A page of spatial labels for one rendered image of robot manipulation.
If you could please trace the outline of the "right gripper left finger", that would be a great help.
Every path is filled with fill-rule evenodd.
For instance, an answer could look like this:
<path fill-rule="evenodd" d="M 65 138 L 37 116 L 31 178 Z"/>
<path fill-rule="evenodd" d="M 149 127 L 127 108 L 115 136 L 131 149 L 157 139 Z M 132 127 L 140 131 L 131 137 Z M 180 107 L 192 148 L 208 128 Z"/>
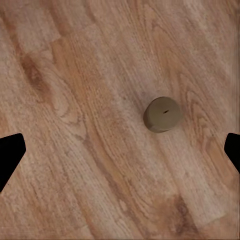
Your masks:
<path fill-rule="evenodd" d="M 22 133 L 0 138 L 0 193 L 26 153 Z"/>

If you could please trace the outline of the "pillar candle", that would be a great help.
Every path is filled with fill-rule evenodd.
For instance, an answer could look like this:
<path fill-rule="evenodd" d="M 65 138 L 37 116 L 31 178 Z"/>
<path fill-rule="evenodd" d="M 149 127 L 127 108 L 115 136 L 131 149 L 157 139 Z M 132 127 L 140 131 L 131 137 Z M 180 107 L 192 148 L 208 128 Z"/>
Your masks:
<path fill-rule="evenodd" d="M 154 133 L 172 130 L 181 121 L 182 110 L 179 104 L 170 97 L 157 97 L 146 109 L 143 121 Z"/>

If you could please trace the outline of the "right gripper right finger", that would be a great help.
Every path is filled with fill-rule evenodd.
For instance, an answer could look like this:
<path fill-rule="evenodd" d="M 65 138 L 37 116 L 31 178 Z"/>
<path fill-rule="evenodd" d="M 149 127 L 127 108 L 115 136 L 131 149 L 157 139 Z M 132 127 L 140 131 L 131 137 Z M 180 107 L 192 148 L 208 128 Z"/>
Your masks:
<path fill-rule="evenodd" d="M 229 133 L 227 135 L 224 151 L 235 165 L 240 173 L 240 135 L 235 133 Z"/>

